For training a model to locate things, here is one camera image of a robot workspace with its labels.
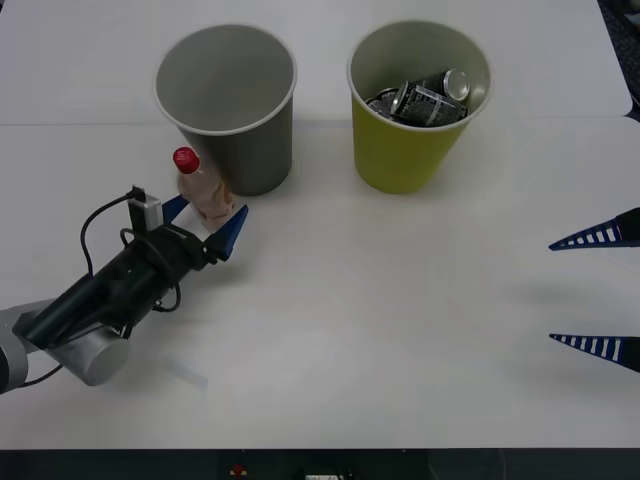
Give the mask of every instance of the black cable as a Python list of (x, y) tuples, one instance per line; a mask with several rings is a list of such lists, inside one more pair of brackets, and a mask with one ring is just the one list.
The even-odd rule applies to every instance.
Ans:
[(60, 370), (62, 370), (62, 365), (58, 365), (56, 368), (51, 370), (49, 373), (44, 374), (40, 378), (36, 378), (35, 380), (31, 380), (30, 382), (24, 382), (20, 388), (32, 387), (33, 385), (37, 385), (40, 382), (44, 382), (47, 378), (49, 378), (49, 377), (53, 376), (54, 374), (58, 373)]
[(124, 243), (125, 247), (129, 246), (129, 242), (125, 237), (126, 233), (131, 234), (133, 238), (144, 243), (147, 246), (147, 248), (151, 252), (153, 252), (153, 254), (155, 255), (155, 257), (160, 263), (159, 266), (161, 267), (161, 270), (163, 270), (162, 273), (164, 273), (164, 275), (167, 277), (167, 280), (169, 280), (171, 284), (171, 288), (173, 288), (176, 292), (176, 302), (172, 307), (164, 308), (161, 305), (154, 305), (153, 310), (155, 310), (156, 312), (162, 312), (162, 313), (175, 312), (180, 306), (180, 303), (182, 303), (182, 292), (180, 291), (180, 283), (178, 282), (178, 279), (174, 274), (173, 267), (169, 264), (169, 262), (167, 262), (167, 260), (164, 258), (162, 253), (160, 253), (160, 250), (158, 250), (156, 246), (153, 243), (151, 243), (151, 241), (149, 241), (147, 237), (145, 237), (141, 233), (131, 230), (130, 228), (123, 228), (122, 230), (120, 230), (120, 240), (122, 240), (122, 243)]
[(116, 198), (115, 200), (104, 204), (103, 206), (101, 206), (99, 209), (97, 209), (95, 212), (93, 212), (91, 215), (89, 215), (89, 218), (87, 218), (84, 222), (84, 225), (82, 225), (82, 229), (80, 230), (80, 245), (82, 246), (82, 253), (84, 253), (84, 258), (86, 258), (87, 260), (87, 269), (89, 270), (89, 276), (93, 277), (93, 262), (91, 261), (91, 255), (89, 254), (89, 249), (87, 248), (87, 229), (89, 228), (89, 224), (91, 222), (93, 222), (95, 220), (95, 218), (100, 215), (102, 212), (104, 212), (105, 210), (108, 210), (109, 208), (124, 202), (126, 200), (129, 200), (130, 198), (134, 198), (134, 196), (137, 194), (137, 191), (132, 190), (129, 193), (127, 193), (126, 195), (123, 195), (121, 197)]

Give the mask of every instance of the table surface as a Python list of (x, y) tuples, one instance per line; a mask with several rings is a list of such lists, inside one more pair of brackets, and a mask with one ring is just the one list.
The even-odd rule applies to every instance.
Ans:
[(520, 116), (631, 110), (596, 0), (9, 0), (0, 16), (0, 124), (162, 122), (161, 55), (215, 23), (260, 25), (292, 48), (296, 118), (350, 118), (346, 62), (367, 31), (398, 18), (442, 21), (486, 49), (494, 102)]
[[(297, 122), (232, 259), (139, 325), (112, 382), (0, 398), (0, 448), (640, 447), (640, 377), (547, 338), (638, 334), (637, 252), (547, 250), (638, 206), (638, 128), (490, 105), (422, 192), (392, 196), (358, 177), (348, 124)], [(0, 308), (83, 275), (82, 222), (132, 182), (174, 195), (182, 144), (171, 125), (1, 127)], [(127, 223), (92, 225), (98, 265)]]

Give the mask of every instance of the bottle cap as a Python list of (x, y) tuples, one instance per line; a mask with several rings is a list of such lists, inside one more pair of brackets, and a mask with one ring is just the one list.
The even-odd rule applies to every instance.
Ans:
[(173, 152), (173, 163), (176, 164), (180, 173), (188, 175), (200, 168), (200, 159), (196, 152), (189, 147), (181, 147)]

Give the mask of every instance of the yellow paper cup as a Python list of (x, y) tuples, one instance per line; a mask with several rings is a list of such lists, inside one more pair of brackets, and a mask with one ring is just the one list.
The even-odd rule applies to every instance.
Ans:
[[(469, 114), (436, 128), (409, 127), (388, 120), (365, 101), (389, 87), (457, 68), (467, 75)], [(366, 35), (347, 65), (353, 115), (353, 149), (360, 176), (386, 193), (419, 190), (435, 173), (464, 128), (485, 107), (491, 68), (480, 47), (439, 23), (400, 21)]]

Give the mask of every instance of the plastic bottle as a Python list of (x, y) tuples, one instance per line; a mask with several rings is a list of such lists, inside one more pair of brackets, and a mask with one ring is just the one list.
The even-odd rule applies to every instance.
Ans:
[(191, 202), (203, 225), (209, 230), (224, 225), (233, 212), (233, 198), (218, 172), (189, 147), (176, 150), (173, 162), (180, 171), (178, 190)]

